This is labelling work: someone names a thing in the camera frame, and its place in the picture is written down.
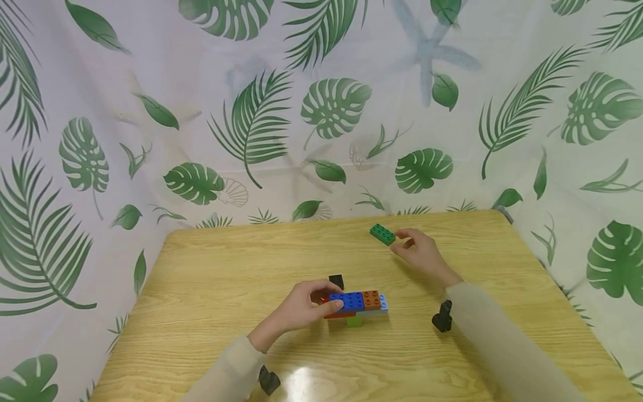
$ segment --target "left hand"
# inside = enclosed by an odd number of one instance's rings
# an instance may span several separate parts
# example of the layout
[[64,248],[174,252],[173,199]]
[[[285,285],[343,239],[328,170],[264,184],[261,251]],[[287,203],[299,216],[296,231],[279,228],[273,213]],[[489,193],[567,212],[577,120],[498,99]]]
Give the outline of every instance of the left hand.
[[344,307],[341,300],[321,304],[321,298],[331,293],[342,291],[329,280],[298,283],[284,301],[248,334],[250,343],[256,350],[266,353],[284,333],[307,327],[327,315],[337,313]]

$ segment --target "right hand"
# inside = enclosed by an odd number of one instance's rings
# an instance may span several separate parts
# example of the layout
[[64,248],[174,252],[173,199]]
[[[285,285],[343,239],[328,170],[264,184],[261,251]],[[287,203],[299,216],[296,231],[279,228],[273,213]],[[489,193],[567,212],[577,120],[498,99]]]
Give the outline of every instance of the right hand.
[[444,288],[462,282],[446,263],[438,250],[435,240],[418,229],[405,228],[395,232],[400,239],[409,238],[406,242],[395,242],[390,249],[410,266],[437,279]]

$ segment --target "blue lego brick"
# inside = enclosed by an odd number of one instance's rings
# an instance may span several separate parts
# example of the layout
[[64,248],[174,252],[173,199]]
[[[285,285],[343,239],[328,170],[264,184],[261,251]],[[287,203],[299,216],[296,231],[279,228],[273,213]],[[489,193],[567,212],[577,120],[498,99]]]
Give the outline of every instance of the blue lego brick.
[[364,311],[364,298],[361,292],[350,293],[336,293],[329,296],[330,300],[343,300],[344,308],[339,310],[336,314],[353,313],[357,311]]
[[382,303],[382,308],[379,310],[370,310],[370,311],[358,311],[355,313],[356,316],[368,316],[368,315],[381,315],[388,314],[388,303],[386,302],[386,297],[383,294],[379,294],[379,301]]

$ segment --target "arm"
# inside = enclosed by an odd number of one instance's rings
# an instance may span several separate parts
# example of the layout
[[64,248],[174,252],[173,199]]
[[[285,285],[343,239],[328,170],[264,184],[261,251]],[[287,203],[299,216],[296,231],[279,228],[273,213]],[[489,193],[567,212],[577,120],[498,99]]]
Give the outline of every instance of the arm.
[[451,317],[516,402],[580,402],[584,397],[547,355],[478,286],[464,282],[435,241],[416,229],[397,231],[391,250],[446,290]]
[[306,327],[343,307],[341,300],[320,304],[321,297],[341,293],[328,280],[301,282],[265,320],[237,338],[181,402],[243,402],[250,397],[270,347],[286,332]]

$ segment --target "red lego brick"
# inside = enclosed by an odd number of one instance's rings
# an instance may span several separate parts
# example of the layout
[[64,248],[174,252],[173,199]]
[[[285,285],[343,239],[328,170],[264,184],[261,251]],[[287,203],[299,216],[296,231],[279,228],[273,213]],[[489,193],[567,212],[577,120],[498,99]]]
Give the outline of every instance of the red lego brick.
[[369,290],[362,292],[364,298],[364,310],[379,310],[382,308],[382,303],[379,301],[379,292],[376,290]]
[[342,314],[335,313],[335,314],[327,315],[324,318],[327,319],[327,320],[330,320],[330,319],[333,319],[333,318],[355,317],[356,315],[357,315],[356,312],[353,311],[352,313],[342,313]]

